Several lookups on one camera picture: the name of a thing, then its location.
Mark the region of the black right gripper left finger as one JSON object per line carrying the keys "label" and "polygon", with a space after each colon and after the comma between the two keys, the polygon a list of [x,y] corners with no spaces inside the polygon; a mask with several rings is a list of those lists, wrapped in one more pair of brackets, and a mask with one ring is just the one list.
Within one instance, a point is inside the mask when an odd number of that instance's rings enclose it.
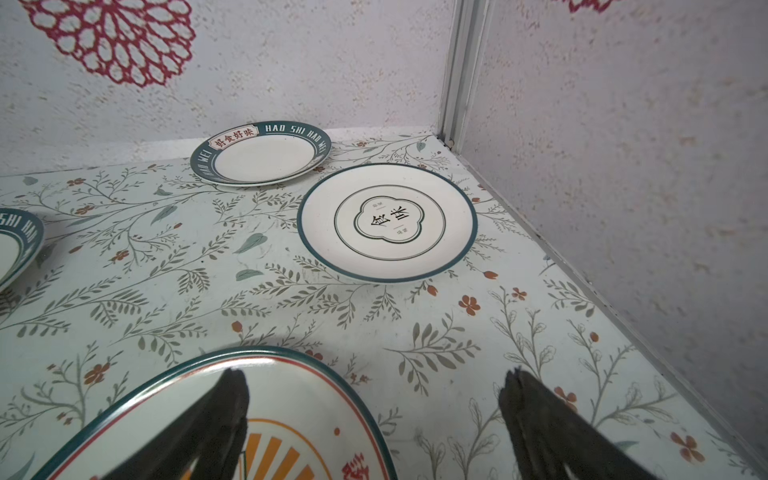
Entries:
{"label": "black right gripper left finger", "polygon": [[108,479],[231,479],[245,443],[250,394],[245,374],[217,383]]}

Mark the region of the green-rim red-line plate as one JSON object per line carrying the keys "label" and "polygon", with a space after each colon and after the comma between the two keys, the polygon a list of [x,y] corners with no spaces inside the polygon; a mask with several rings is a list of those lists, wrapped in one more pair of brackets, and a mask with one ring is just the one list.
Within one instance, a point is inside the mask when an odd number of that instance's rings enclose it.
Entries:
{"label": "green-rim red-line plate", "polygon": [[3,207],[0,234],[1,290],[5,290],[38,255],[45,239],[45,226],[30,212]]}

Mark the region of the small green-rim lettered plate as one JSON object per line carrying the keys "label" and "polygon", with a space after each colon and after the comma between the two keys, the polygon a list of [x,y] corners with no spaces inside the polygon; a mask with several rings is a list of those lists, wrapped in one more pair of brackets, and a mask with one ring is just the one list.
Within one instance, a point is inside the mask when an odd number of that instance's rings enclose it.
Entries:
{"label": "small green-rim lettered plate", "polygon": [[332,141],[321,128],[275,120],[232,127],[203,141],[190,156],[201,180],[222,186],[259,187],[297,178],[319,166]]}

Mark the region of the small white clover-emblem plate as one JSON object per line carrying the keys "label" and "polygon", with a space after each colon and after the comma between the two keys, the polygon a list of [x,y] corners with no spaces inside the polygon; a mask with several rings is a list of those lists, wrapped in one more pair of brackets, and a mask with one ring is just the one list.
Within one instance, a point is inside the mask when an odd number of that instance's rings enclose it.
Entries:
{"label": "small white clover-emblem plate", "polygon": [[298,233],[323,265],[375,283],[422,280],[450,269],[478,233],[469,197],[445,177],[409,165],[369,164],[314,185]]}

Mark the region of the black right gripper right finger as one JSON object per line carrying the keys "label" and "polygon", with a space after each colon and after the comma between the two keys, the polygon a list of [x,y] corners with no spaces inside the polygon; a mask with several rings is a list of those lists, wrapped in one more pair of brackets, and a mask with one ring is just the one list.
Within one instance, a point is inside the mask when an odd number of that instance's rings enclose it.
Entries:
{"label": "black right gripper right finger", "polygon": [[530,372],[509,370],[498,396],[523,479],[652,479]]}

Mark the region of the large orange sunburst plate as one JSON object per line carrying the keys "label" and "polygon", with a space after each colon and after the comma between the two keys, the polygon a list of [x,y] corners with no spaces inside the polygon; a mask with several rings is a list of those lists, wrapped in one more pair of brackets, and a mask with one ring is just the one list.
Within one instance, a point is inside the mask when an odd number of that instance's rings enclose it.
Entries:
{"label": "large orange sunburst plate", "polygon": [[68,441],[38,479],[104,479],[140,450],[157,459],[157,436],[228,370],[249,404],[233,479],[394,479],[372,414],[321,361],[280,347],[238,347],[184,362],[136,388]]}

